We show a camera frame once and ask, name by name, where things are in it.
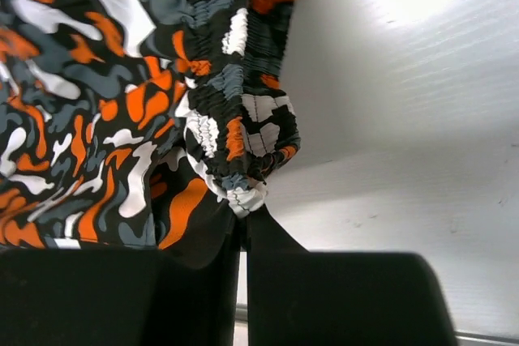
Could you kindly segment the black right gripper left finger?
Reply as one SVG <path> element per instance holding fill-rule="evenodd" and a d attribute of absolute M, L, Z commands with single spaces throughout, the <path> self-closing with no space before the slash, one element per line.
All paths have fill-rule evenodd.
<path fill-rule="evenodd" d="M 8 250 L 4 345 L 230 345 L 238 282 L 234 219 L 167 250 Z"/>

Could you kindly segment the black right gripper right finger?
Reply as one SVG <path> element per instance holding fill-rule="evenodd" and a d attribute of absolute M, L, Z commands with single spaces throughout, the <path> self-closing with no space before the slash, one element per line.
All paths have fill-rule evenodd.
<path fill-rule="evenodd" d="M 409 252 L 309 251 L 266 207 L 247 226 L 251 345 L 455 345 L 428 262 Z"/>

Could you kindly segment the orange camouflage shorts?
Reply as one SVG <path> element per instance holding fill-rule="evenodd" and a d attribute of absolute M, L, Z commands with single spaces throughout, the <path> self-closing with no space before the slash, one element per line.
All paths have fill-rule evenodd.
<path fill-rule="evenodd" d="M 1 246 L 167 249 L 300 148 L 296 0 L 1 0 Z"/>

